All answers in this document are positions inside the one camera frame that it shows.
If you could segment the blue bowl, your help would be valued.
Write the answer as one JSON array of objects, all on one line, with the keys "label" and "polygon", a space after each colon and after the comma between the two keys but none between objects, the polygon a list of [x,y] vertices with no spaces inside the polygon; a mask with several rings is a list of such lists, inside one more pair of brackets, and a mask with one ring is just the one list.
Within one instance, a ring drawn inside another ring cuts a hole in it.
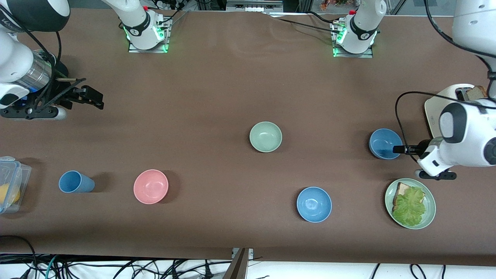
[{"label": "blue bowl", "polygon": [[391,129],[381,128],[375,130],[369,139],[371,153],[382,160],[393,160],[400,154],[393,152],[395,145],[403,145],[400,136]]},{"label": "blue bowl", "polygon": [[328,219],[332,212],[332,200],[320,187],[307,187],[296,198],[296,210],[305,221],[317,224]]}]

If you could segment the pale green bowl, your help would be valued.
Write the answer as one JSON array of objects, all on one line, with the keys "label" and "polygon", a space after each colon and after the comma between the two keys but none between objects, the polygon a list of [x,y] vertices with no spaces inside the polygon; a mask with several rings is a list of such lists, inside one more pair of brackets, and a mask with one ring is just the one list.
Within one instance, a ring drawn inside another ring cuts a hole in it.
[{"label": "pale green bowl", "polygon": [[263,121],[255,124],[249,133],[252,147],[262,153],[270,153],[278,149],[283,141],[280,127],[273,122]]}]

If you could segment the pink bowl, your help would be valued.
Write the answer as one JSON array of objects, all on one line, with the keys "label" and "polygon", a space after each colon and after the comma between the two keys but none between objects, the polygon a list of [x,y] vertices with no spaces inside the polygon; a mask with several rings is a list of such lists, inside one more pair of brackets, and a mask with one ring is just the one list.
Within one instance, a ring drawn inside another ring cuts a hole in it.
[{"label": "pink bowl", "polygon": [[167,176],[159,170],[149,169],[138,175],[133,185],[135,198],[146,205],[160,202],[168,193]]}]

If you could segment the toast slice under lettuce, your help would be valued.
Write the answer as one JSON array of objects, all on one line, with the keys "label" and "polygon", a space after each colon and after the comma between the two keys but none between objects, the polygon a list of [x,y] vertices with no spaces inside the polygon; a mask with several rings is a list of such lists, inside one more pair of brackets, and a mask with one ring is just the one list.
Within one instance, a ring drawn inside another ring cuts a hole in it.
[{"label": "toast slice under lettuce", "polygon": [[400,207],[400,200],[406,200],[407,204],[412,203],[423,203],[425,198],[425,193],[421,187],[409,186],[405,183],[399,182],[397,191],[393,198],[393,208],[392,210],[398,210]]}]

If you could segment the cream toaster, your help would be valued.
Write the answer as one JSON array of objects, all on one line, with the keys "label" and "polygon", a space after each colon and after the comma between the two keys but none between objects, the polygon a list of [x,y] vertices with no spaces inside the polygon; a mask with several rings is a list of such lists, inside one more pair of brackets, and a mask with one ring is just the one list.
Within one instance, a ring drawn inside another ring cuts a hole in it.
[{"label": "cream toaster", "polygon": [[[438,95],[456,99],[459,101],[465,101],[466,91],[473,87],[474,85],[472,84],[454,84],[440,91]],[[453,101],[451,100],[446,100],[439,97],[431,97],[430,99],[425,101],[424,111],[432,138],[441,136],[441,131],[439,128],[439,117],[441,116],[443,108],[452,102]]]}]

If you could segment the pale green plate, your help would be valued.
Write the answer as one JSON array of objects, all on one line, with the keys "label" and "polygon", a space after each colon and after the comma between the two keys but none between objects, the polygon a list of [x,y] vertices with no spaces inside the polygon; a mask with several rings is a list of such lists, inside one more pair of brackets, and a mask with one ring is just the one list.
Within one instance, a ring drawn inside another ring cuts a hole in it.
[{"label": "pale green plate", "polygon": [[[420,222],[419,225],[404,226],[392,217],[393,198],[395,196],[395,192],[397,191],[397,187],[398,187],[399,182],[405,183],[409,186],[421,187],[425,193],[425,198],[424,198],[423,204],[425,205],[426,211],[422,215],[422,221]],[[434,199],[432,193],[429,191],[429,189],[424,184],[422,184],[421,182],[419,182],[415,179],[411,179],[411,178],[401,178],[401,179],[397,179],[397,180],[393,181],[386,188],[386,192],[384,194],[384,204],[386,206],[386,211],[388,212],[390,217],[397,224],[399,224],[400,226],[407,228],[407,229],[414,229],[414,230],[423,229],[423,228],[427,227],[429,224],[431,224],[431,222],[434,220],[434,217],[436,215],[436,202],[435,202],[435,199]]]}]

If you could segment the green lettuce leaf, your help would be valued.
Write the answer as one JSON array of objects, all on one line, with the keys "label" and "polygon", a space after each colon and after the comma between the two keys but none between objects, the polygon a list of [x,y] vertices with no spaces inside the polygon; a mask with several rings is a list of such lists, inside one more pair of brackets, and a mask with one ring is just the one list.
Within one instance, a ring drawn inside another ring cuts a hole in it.
[{"label": "green lettuce leaf", "polygon": [[400,200],[398,210],[392,211],[392,217],[404,226],[416,226],[422,221],[422,215],[426,208],[423,203],[407,204],[406,200]]}]

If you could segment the clear plastic container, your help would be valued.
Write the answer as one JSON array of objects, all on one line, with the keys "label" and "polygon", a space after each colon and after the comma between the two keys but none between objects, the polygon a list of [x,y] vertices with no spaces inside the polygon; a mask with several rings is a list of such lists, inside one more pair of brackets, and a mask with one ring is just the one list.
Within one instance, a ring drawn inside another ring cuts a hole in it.
[{"label": "clear plastic container", "polygon": [[18,202],[4,207],[0,205],[0,214],[13,214],[18,212],[25,194],[32,168],[22,164],[14,157],[0,157],[0,186],[9,184],[10,191],[19,190],[20,199]]}]

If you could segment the bread slice in toaster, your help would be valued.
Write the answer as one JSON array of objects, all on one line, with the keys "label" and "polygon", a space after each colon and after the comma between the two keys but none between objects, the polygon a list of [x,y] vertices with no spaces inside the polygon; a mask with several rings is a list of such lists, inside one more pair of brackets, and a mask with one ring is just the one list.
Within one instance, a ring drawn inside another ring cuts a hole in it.
[{"label": "bread slice in toaster", "polygon": [[487,97],[488,97],[487,90],[483,86],[474,86],[465,93],[465,101],[474,101]]}]

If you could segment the blue cup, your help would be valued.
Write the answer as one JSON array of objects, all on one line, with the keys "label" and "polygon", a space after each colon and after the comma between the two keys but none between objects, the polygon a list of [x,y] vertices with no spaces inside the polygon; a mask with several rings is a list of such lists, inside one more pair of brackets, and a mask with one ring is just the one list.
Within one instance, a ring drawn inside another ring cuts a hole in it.
[{"label": "blue cup", "polygon": [[95,182],[76,170],[70,170],[60,177],[58,186],[64,193],[89,193],[94,190]]}]

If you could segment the yellow fruit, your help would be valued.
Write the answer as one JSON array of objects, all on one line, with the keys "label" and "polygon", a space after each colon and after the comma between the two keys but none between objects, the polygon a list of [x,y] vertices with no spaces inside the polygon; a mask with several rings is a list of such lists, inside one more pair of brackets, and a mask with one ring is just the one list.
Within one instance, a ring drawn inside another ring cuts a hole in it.
[{"label": "yellow fruit", "polygon": [[9,207],[10,205],[18,202],[20,199],[19,190],[12,190],[9,193],[9,189],[9,184],[3,184],[0,186],[0,205],[3,205],[4,207]]}]

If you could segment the colourful snack packet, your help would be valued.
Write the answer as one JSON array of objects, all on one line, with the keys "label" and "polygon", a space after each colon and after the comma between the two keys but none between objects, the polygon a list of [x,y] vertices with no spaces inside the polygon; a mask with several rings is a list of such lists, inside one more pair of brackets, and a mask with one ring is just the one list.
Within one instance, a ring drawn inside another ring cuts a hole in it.
[{"label": "colourful snack packet", "polygon": [[321,0],[319,7],[320,10],[325,11],[330,9],[330,7],[345,7],[354,4],[355,0]]}]

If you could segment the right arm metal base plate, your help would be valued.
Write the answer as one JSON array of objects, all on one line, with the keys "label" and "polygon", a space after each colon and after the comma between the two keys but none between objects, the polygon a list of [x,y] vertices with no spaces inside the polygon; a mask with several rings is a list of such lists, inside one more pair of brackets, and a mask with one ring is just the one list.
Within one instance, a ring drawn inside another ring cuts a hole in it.
[{"label": "right arm metal base plate", "polygon": [[129,41],[129,53],[167,53],[172,28],[171,17],[164,19],[163,14],[158,14],[152,10],[146,11],[149,16],[149,24],[143,27],[141,32],[125,28],[126,39]]}]

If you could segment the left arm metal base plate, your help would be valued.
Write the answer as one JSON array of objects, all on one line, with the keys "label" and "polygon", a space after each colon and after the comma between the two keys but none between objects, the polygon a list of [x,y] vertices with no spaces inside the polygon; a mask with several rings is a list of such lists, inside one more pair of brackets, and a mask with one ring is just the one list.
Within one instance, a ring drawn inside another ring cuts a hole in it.
[{"label": "left arm metal base plate", "polygon": [[342,58],[372,58],[372,44],[377,35],[377,30],[358,33],[348,29],[348,25],[343,21],[333,21],[330,28],[335,33],[332,34],[332,52],[334,57]]}]

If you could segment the metal table bracket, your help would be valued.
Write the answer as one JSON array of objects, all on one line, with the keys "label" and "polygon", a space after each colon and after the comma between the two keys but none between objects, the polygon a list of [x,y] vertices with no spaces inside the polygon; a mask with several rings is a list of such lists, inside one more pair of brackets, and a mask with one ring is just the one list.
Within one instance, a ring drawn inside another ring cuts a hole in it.
[{"label": "metal table bracket", "polygon": [[252,248],[233,248],[232,261],[222,279],[246,279],[248,262],[253,258]]}]

